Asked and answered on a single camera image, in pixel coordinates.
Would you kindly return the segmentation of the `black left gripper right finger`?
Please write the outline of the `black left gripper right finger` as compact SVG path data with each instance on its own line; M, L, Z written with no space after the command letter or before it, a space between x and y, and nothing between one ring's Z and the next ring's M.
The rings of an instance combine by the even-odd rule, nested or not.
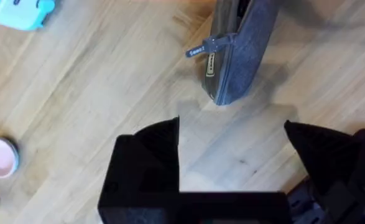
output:
M365 129L291 121L284 129L308 173L288 194L293 223L365 223Z

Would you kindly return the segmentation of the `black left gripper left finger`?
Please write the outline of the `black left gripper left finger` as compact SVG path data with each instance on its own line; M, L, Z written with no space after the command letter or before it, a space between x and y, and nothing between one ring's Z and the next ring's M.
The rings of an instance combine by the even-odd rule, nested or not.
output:
M168 223L179 193L180 118L116 138L97 205L103 223Z

